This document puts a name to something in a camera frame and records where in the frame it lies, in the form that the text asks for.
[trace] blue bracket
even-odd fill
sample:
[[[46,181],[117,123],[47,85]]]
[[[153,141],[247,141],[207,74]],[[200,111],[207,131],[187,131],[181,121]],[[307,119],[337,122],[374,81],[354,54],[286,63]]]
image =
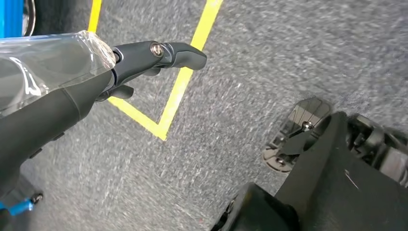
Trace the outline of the blue bracket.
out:
[[[2,202],[0,202],[0,209],[3,209],[3,208],[6,208],[12,216],[17,216],[19,214],[24,213],[25,211],[33,210],[34,203],[29,198],[11,207],[7,207]]]
[[[23,36],[24,0],[0,0],[0,38]]]

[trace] black wheel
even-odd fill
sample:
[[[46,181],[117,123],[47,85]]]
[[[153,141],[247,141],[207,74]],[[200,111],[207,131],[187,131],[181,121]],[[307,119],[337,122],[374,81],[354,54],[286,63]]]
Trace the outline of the black wheel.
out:
[[[36,25],[36,5],[34,0],[24,0],[23,36],[31,36]]]

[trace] yellow floor marking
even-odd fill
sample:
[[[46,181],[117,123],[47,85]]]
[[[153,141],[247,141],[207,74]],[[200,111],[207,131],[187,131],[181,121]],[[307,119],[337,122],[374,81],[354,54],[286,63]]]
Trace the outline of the yellow floor marking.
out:
[[[195,48],[199,50],[203,49],[208,35],[210,34],[211,28],[213,27],[214,21],[217,17],[219,8],[221,7],[221,3],[222,0],[207,0],[200,21],[191,41],[191,45]],[[101,4],[102,0],[93,0],[88,31],[96,31]],[[130,118],[134,119],[136,122],[145,127],[153,135],[161,138],[162,140],[166,140],[167,132],[170,129],[174,116],[176,115],[181,99],[183,98],[184,92],[191,79],[192,73],[193,70],[191,69],[180,69],[174,87],[164,108],[163,114],[160,118],[160,122],[158,124],[156,124],[153,120],[148,118],[148,116],[146,116],[124,100],[111,97],[108,99],[108,101],[119,108],[119,110],[128,115]]]
[[[93,0],[90,10],[88,31],[96,32],[99,22],[99,14],[101,12],[102,0]]]

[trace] bolt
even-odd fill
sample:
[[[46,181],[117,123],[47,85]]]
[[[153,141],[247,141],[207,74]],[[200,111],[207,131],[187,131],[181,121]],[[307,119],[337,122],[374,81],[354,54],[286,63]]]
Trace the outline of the bolt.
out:
[[[276,158],[276,163],[278,163],[281,167],[283,167],[283,166],[285,166],[286,165],[286,163],[285,163],[285,161],[282,159],[282,158]]]
[[[311,122],[305,121],[303,122],[302,126],[304,129],[307,129],[307,130],[313,129],[313,124]]]
[[[150,51],[153,53],[154,56],[161,58],[163,56],[163,47],[158,44],[157,42],[154,42],[150,45]]]

